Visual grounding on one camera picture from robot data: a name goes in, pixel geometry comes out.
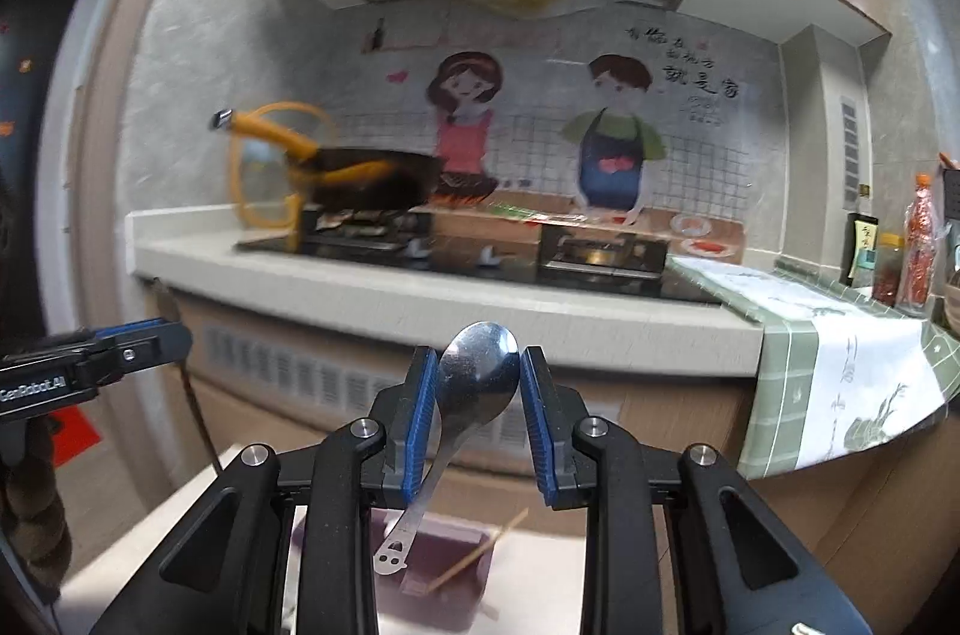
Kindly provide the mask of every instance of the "wok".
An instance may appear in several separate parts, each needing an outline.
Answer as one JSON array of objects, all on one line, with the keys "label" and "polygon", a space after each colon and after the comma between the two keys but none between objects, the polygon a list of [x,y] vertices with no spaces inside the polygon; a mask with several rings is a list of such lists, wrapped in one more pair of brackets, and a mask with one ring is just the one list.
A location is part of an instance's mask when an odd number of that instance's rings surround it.
[{"label": "wok", "polygon": [[443,168],[439,158],[420,152],[322,148],[291,128],[232,109],[217,112],[210,128],[282,147],[291,185],[302,198],[327,210],[390,210],[422,205],[437,187]]}]

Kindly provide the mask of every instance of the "pink shirt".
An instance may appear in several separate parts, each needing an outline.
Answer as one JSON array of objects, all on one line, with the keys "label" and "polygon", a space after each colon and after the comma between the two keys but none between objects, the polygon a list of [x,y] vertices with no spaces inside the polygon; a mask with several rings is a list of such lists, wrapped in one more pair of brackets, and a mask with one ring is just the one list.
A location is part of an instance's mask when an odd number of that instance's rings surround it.
[{"label": "pink shirt", "polygon": [[479,123],[461,125],[450,123],[448,114],[437,110],[437,149],[435,155],[443,158],[443,171],[482,175],[483,156],[487,152],[487,131],[493,111],[483,113]]}]

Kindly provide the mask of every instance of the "dark door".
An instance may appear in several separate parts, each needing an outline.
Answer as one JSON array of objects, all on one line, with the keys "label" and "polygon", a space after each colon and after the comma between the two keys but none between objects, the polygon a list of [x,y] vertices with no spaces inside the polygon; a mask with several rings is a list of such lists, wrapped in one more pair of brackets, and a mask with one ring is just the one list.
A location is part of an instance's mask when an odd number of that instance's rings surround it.
[{"label": "dark door", "polygon": [[0,339],[45,335],[34,199],[47,87],[76,0],[0,0]]}]

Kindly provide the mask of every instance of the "spoon handle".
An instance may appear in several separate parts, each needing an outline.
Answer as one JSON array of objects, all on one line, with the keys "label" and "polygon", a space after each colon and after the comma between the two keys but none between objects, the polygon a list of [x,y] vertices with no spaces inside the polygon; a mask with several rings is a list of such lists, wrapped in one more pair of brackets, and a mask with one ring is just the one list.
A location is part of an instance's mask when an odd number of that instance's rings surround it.
[{"label": "spoon handle", "polygon": [[457,453],[460,443],[457,442],[460,437],[454,438],[452,442],[445,443],[443,436],[440,437],[440,448],[437,448],[437,455],[434,457],[433,464],[430,466],[430,472],[427,472],[424,482],[421,483],[419,491],[416,492],[414,501],[407,505],[403,515],[397,520],[394,528],[384,539],[376,555],[373,557],[373,571],[380,576],[392,576],[407,566],[406,559],[410,552],[410,547],[414,544],[416,530],[419,529],[421,520],[424,520],[427,505],[430,504],[430,498],[433,496],[434,489],[443,475],[443,470],[450,463],[453,454]]}]

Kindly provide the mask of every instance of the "green shirt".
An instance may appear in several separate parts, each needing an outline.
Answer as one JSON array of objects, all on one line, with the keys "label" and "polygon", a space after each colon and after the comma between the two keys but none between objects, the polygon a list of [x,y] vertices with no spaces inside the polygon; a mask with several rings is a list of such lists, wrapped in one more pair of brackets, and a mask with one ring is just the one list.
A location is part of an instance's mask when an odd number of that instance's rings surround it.
[{"label": "green shirt", "polygon": [[[584,138],[584,134],[587,133],[587,129],[596,116],[596,112],[584,112],[577,115],[563,127],[563,131],[560,133],[569,142],[579,142]],[[637,138],[638,125],[640,126],[640,135],[643,137],[643,160],[657,161],[666,158],[664,140],[651,125],[647,125],[638,117],[604,113],[597,124],[597,133],[617,139],[635,139]]]}]

